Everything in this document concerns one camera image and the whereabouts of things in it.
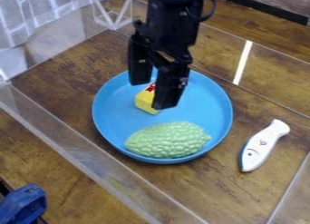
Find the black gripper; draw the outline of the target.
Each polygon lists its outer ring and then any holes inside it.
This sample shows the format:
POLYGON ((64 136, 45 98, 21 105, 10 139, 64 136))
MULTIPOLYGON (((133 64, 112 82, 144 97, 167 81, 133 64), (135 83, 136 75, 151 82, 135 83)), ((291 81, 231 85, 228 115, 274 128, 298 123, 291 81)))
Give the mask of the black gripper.
POLYGON ((151 104, 155 110, 177 105, 187 87, 187 63, 192 63, 188 47, 196 42, 200 22, 212 17, 215 7, 215 0, 148 0, 147 22, 133 22, 135 34, 127 51, 129 83, 149 82, 152 65, 148 51, 161 51, 181 62, 157 66, 151 104))

